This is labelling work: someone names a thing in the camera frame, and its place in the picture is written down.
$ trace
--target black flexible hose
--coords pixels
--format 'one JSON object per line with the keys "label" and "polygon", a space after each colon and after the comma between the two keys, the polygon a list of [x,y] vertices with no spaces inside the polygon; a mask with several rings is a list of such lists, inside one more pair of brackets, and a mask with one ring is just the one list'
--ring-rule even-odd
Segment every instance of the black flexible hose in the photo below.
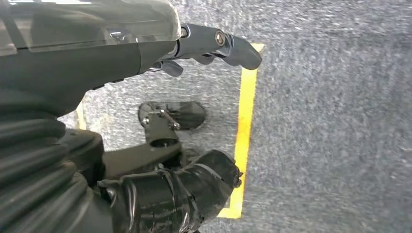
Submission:
{"label": "black flexible hose", "polygon": [[161,169],[98,184],[112,201],[116,232],[186,233],[219,214],[239,176],[232,159],[212,150],[176,172]]}
{"label": "black flexible hose", "polygon": [[87,182],[57,143],[65,128],[44,113],[1,116],[0,232],[53,232],[84,203]]}

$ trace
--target yellow tape line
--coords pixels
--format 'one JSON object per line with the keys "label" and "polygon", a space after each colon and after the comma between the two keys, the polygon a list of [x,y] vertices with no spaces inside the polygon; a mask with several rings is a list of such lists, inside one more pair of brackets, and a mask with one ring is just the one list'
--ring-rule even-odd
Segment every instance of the yellow tape line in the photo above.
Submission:
{"label": "yellow tape line", "polygon": [[79,129],[86,130],[86,116],[85,116],[85,106],[83,104],[83,100],[80,101],[79,106],[76,108],[77,118],[79,122]]}
{"label": "yellow tape line", "polygon": [[[252,46],[260,52],[265,45],[253,43]],[[257,69],[247,70],[242,68],[239,96],[238,133],[236,135],[235,142],[235,160],[239,170],[243,172],[243,176],[240,178],[242,180],[242,184],[239,188],[235,188],[233,190],[233,193],[230,196],[229,208],[223,208],[218,217],[236,219],[240,218],[242,215],[246,166],[249,153],[249,139],[252,126],[257,75]]]}

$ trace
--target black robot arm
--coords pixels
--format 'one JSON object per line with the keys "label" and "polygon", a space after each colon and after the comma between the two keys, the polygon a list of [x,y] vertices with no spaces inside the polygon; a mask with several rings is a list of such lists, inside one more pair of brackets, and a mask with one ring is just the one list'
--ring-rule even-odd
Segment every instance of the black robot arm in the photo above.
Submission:
{"label": "black robot arm", "polygon": [[0,1],[0,232],[198,231],[224,207],[241,173],[222,152],[188,156],[182,149],[175,131],[205,117],[193,112],[196,104],[143,104],[138,120],[147,143],[111,152],[97,133],[67,130],[57,118],[106,83],[147,71],[178,76],[179,59],[207,65],[221,58],[255,69],[259,54],[216,28],[170,29],[179,24],[164,20],[152,33],[158,38],[145,34],[150,28],[134,38],[135,28],[110,21],[174,19],[164,0],[60,1]]}

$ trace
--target screw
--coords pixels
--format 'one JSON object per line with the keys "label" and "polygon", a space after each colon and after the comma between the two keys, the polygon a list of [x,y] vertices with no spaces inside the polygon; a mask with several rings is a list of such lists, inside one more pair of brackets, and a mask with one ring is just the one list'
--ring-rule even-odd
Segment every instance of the screw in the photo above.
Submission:
{"label": "screw", "polygon": [[148,117],[145,117],[143,119],[143,124],[145,124],[145,125],[149,124],[149,118]]}
{"label": "screw", "polygon": [[188,31],[186,30],[186,28],[182,28],[180,34],[181,34],[180,38],[184,38],[188,35]]}
{"label": "screw", "polygon": [[226,42],[226,37],[224,36],[224,33],[222,31],[217,31],[216,36],[215,36],[216,43],[218,43],[219,46],[223,46],[224,43]]}
{"label": "screw", "polygon": [[173,128],[174,128],[174,130],[179,130],[180,129],[180,124],[177,123],[177,122],[173,123]]}

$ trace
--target transparent plastic cover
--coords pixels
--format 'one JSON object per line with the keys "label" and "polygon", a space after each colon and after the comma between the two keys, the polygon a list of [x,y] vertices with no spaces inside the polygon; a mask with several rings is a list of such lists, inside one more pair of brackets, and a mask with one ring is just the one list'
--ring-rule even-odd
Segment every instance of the transparent plastic cover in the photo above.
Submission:
{"label": "transparent plastic cover", "polygon": [[180,38],[177,11],[167,0],[8,0],[8,4],[26,43],[16,47],[31,51]]}
{"label": "transparent plastic cover", "polygon": [[3,20],[0,18],[0,56],[16,54],[17,49],[14,46]]}

